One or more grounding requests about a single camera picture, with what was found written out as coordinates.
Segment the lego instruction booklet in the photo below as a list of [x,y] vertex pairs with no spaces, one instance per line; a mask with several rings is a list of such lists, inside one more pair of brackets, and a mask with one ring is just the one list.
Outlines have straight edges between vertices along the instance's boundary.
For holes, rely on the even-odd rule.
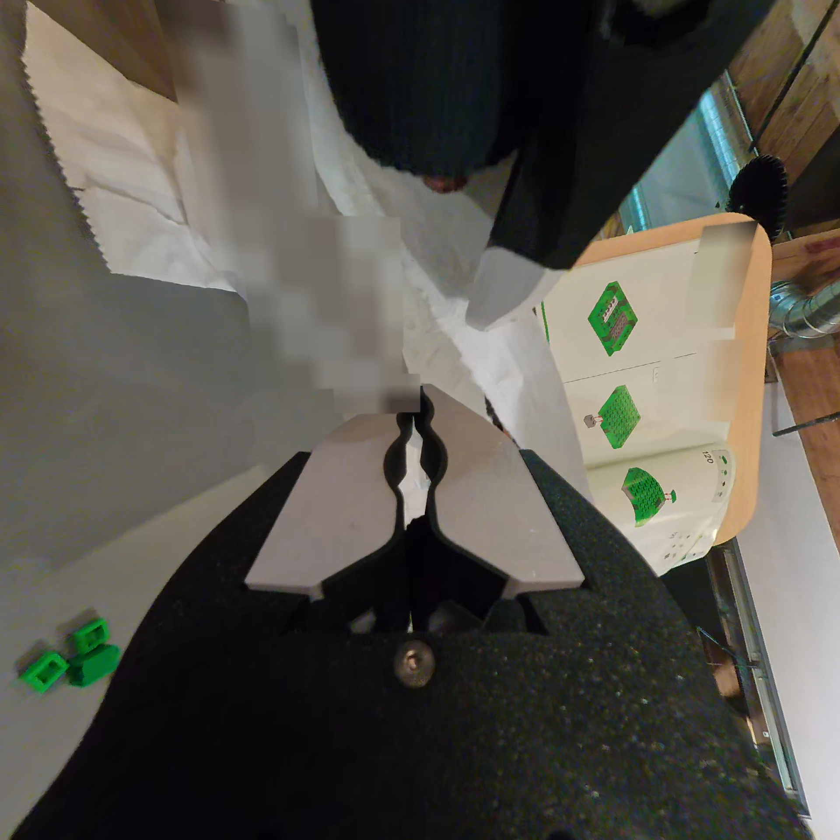
[[733,321],[756,227],[573,268],[539,310],[593,502],[658,575],[719,544],[733,496]]

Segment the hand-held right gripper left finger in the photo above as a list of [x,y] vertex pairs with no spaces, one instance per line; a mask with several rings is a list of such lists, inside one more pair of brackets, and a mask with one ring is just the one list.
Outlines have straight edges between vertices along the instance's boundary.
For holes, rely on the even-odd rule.
[[245,577],[250,590],[323,599],[328,586],[386,546],[401,497],[385,476],[400,444],[396,414],[361,414],[310,453]]

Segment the black toothed object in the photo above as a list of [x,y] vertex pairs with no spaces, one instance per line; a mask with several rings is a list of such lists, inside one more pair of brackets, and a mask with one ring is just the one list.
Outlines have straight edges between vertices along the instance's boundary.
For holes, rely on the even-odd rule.
[[743,166],[734,178],[726,212],[756,221],[774,242],[783,232],[789,206],[789,178],[782,161],[762,154]]

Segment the grey desk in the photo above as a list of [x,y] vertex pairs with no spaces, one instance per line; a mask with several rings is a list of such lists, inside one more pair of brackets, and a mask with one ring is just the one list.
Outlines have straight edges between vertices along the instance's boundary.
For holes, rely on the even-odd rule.
[[343,421],[256,378],[234,293],[108,271],[41,132],[25,16],[2,2],[2,838],[107,688],[41,696],[18,670],[96,616],[126,651],[195,546]]

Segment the silver ventilation duct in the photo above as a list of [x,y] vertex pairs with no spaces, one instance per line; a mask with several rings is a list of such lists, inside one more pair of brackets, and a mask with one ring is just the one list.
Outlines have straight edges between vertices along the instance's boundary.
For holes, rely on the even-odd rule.
[[792,280],[770,286],[770,329],[789,338],[814,340],[839,332],[839,280],[807,292]]

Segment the white printed paper bag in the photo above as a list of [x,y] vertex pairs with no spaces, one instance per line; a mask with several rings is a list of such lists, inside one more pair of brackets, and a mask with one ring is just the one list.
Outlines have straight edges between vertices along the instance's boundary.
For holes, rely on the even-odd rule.
[[[111,272],[244,294],[199,219],[197,182],[179,107],[126,78],[91,45],[104,44],[103,13],[87,23],[27,2],[24,68],[69,189]],[[473,197],[434,196],[408,175],[369,161],[339,128],[326,80],[308,59],[319,196],[338,215],[378,214],[402,223],[404,360],[470,409],[480,393],[514,438],[535,448],[589,501],[591,489],[571,409],[537,316],[489,331],[466,324],[466,282],[490,217]]]

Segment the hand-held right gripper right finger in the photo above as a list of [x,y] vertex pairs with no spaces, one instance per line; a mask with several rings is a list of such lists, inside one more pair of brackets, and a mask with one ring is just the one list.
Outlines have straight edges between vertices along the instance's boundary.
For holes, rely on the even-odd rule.
[[579,588],[584,574],[518,447],[436,386],[422,399],[426,510],[440,538],[498,575],[503,598]]

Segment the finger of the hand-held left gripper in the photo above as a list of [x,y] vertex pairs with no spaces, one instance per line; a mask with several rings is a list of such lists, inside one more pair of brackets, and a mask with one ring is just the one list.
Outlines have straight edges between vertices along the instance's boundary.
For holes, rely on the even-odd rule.
[[465,322],[489,330],[543,301],[564,275],[506,248],[486,248],[469,289]]

